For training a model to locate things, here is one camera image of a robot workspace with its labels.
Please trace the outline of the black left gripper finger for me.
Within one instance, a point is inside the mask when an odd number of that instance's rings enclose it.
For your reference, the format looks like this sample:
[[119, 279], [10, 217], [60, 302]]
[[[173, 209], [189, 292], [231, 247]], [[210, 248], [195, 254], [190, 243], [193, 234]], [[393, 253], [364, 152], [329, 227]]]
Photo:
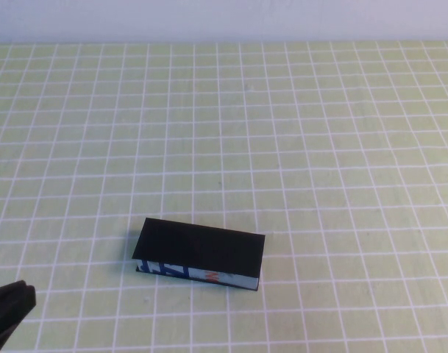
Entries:
[[0, 287], [0, 351], [35, 305], [33, 285], [11, 283]]
[[25, 290], [23, 280], [0, 287], [0, 324], [13, 324], [25, 317]]

